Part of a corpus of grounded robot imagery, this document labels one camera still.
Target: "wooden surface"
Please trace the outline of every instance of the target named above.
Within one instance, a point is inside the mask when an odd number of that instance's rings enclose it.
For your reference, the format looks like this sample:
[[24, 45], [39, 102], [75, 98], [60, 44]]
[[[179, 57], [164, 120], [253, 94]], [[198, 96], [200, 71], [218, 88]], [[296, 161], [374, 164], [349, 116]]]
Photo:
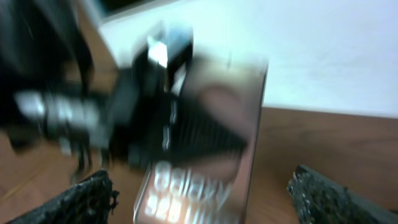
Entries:
[[[0, 223], [68, 188], [76, 161], [56, 146], [16, 156], [1, 136], [0, 149]], [[264, 108], [246, 223], [298, 223], [286, 186], [299, 164], [397, 210], [397, 161], [398, 120]], [[143, 173], [113, 164], [110, 175], [121, 197], [109, 223], [132, 223]]]

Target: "brown wood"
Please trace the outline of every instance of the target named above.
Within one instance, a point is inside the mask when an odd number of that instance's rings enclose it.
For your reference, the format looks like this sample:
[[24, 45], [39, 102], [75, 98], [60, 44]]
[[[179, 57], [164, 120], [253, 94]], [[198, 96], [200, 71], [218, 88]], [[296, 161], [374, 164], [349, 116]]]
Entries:
[[[299, 164], [398, 209], [398, 120], [264, 108], [259, 129], [246, 223], [298, 223], [286, 186]], [[16, 156], [1, 136], [0, 149], [0, 223], [67, 189], [76, 161], [57, 146]], [[113, 164], [110, 175], [121, 197], [109, 223], [132, 223], [143, 173]]]

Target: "white wall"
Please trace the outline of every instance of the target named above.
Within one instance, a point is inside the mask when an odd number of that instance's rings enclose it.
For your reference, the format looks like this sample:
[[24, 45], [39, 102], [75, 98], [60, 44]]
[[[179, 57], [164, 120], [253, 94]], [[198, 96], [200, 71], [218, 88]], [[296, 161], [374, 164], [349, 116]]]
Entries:
[[268, 55], [266, 106], [398, 118], [396, 0], [188, 0], [100, 32], [121, 66], [161, 19], [191, 24], [195, 46]]

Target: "box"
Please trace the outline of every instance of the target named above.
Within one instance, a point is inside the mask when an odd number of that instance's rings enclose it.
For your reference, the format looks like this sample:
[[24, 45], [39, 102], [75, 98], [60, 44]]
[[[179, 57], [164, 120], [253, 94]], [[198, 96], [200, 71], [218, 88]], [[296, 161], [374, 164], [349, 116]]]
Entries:
[[244, 223], [268, 63], [262, 57], [195, 51], [180, 92], [247, 141], [243, 153], [153, 164], [134, 205], [134, 223]]

